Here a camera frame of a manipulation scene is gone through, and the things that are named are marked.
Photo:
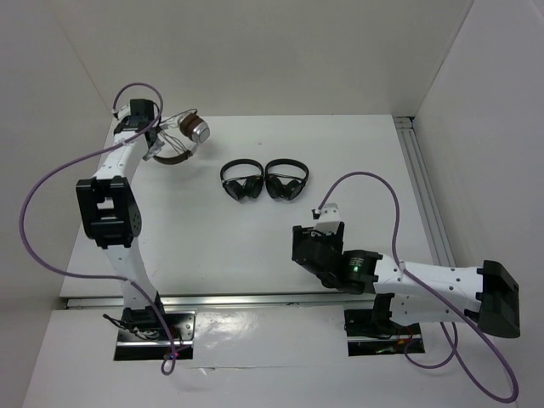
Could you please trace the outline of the brown silver headphones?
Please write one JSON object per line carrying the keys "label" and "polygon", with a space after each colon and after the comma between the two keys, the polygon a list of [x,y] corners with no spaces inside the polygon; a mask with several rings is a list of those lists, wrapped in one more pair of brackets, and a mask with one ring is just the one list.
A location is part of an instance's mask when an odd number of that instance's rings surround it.
{"label": "brown silver headphones", "polygon": [[[156,156],[145,157],[144,159],[153,159],[166,166],[178,165],[189,160],[211,134],[207,122],[199,116],[197,109],[185,110],[166,119],[161,119],[160,127],[159,139],[164,143],[162,149],[164,146],[169,146],[175,155],[161,156],[161,149]],[[170,134],[168,130],[173,128],[176,128],[185,136],[192,143],[192,146],[187,147],[178,137]]]}

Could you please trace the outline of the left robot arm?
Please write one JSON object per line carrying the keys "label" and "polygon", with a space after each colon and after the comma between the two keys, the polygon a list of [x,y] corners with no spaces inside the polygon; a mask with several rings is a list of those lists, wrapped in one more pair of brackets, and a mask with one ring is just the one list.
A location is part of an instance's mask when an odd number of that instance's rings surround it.
{"label": "left robot arm", "polygon": [[168,319],[150,309],[161,309],[162,303],[139,249],[143,220],[131,181],[139,164],[150,158],[150,147],[157,141],[156,130],[152,128],[132,142],[129,139],[156,118],[152,101],[130,100],[114,129],[113,143],[120,147],[106,155],[91,178],[76,184],[84,232],[104,251],[115,276],[122,279],[124,307],[134,312],[148,309],[138,318],[137,327],[149,339],[164,335]]}

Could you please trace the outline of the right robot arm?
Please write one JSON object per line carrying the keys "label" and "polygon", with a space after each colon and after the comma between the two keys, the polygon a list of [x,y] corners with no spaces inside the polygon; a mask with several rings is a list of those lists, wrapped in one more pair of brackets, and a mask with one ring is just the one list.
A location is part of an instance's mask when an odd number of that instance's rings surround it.
{"label": "right robot arm", "polygon": [[468,268],[398,265],[379,252],[344,249],[343,231],[343,223],[336,231],[293,227],[292,260],[328,289],[374,295],[371,323],[378,332],[469,319],[493,337],[519,337],[519,284],[501,263],[486,260]]}

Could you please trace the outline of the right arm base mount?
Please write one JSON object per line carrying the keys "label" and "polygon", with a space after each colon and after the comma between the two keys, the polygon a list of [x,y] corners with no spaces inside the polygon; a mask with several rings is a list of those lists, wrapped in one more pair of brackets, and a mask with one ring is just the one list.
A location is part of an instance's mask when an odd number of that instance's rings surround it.
{"label": "right arm base mount", "polygon": [[424,354],[425,346],[419,324],[402,326],[391,320],[386,304],[375,299],[348,302],[343,305],[344,330],[348,356],[384,356]]}

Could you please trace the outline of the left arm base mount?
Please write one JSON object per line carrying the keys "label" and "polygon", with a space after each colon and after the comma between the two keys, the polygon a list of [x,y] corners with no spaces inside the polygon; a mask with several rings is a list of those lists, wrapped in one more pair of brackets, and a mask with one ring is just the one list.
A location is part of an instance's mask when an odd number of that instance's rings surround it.
{"label": "left arm base mount", "polygon": [[115,361],[145,361],[171,359],[171,342],[173,338],[177,360],[191,360],[194,350],[196,328],[196,312],[169,313],[164,320],[170,335],[161,323],[150,328],[139,328],[125,320],[115,319],[107,314],[102,317],[118,329]]}

